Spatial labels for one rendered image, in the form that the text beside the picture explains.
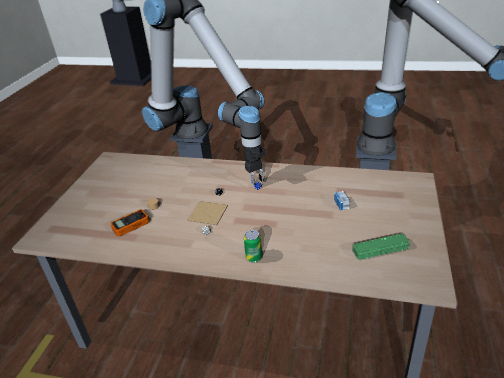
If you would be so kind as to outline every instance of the yellow tape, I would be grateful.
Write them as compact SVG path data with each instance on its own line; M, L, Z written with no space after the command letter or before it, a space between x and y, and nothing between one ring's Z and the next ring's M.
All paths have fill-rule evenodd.
M38 372L31 372L31 369L35 367L35 364L37 364L39 358L42 357L42 354L44 353L47 346L49 346L49 343L51 343L51 340L53 338L54 335L45 335L45 337L42 339L38 347L35 349L31 357L24 365L24 367L21 369L19 374L16 375L16 378L60 378L55 377L54 375L45 375L45 374L39 374Z

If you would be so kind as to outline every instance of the wooden table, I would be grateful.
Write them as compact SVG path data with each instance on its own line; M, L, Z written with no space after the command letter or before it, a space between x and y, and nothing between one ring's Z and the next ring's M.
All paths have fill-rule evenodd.
M90 339L55 258L420 304L407 377L419 377L436 306L456 308L430 173L272 164L255 190L244 162L103 153L14 246L35 255L81 348ZM221 187L224 194L217 196ZM344 190L350 210L334 193ZM117 237L110 222L162 198L151 222ZM187 219L198 202L228 207L212 233ZM260 231L263 259L245 259ZM352 244L403 232L404 252L358 260Z

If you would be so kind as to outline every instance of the green soda can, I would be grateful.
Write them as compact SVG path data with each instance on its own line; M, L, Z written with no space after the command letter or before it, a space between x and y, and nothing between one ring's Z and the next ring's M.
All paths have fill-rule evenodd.
M255 229L245 232L245 257L249 262L258 262L262 259L261 235Z

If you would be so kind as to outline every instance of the table leg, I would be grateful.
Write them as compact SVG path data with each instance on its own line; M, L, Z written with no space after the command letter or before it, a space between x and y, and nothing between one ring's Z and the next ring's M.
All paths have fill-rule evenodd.
M432 319L434 318L435 310L435 306L420 304L408 366L406 367L406 378L420 378L420 371L422 370L423 358L427 347L427 341L429 340L429 333L432 327Z
M37 256L37 258L42 266L42 270L44 270L44 273L49 280L54 296L58 300L58 304L63 311L63 315L65 315L68 325L70 326L70 330L77 341L77 345L81 349L87 348L89 343L91 343L91 339L89 338L86 327L84 326L84 322L82 322L79 311L75 306L72 294L70 294L70 291L68 290L63 274L61 274L61 270L56 262L56 259L45 256Z

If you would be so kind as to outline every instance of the dark wood floor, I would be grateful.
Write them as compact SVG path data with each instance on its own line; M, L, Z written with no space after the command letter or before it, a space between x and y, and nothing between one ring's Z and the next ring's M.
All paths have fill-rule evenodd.
M260 90L266 162L358 167L379 71L243 70ZM0 102L0 377L402 378L417 305L168 272L59 261L91 336L77 347L40 265L12 246L104 151L177 156L151 131L145 87L112 67L59 66ZM436 310L423 378L504 378L504 84L484 72L406 72L393 170L435 174L458 300ZM244 160L217 69L199 89L214 158Z

